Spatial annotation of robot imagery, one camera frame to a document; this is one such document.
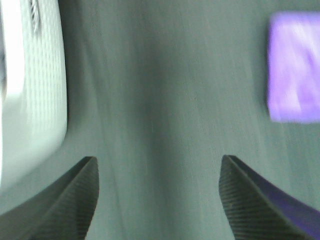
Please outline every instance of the purple object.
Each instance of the purple object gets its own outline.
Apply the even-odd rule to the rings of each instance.
[[[271,120],[320,122],[320,13],[280,12],[271,18],[268,66]]]

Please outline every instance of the purple cloth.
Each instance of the purple cloth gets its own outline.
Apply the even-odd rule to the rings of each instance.
[[[268,108],[272,121],[320,122],[320,13],[271,18]]]

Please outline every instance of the white object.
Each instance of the white object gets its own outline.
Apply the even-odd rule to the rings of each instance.
[[[49,157],[67,130],[65,56],[56,0],[0,0],[6,80],[1,191]]]

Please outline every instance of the gray floor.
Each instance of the gray floor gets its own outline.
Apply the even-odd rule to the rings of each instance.
[[[320,125],[265,104],[268,19],[319,0],[61,0],[63,146],[1,197],[1,212],[97,156],[88,240],[233,239],[218,195],[234,154],[320,210]]]

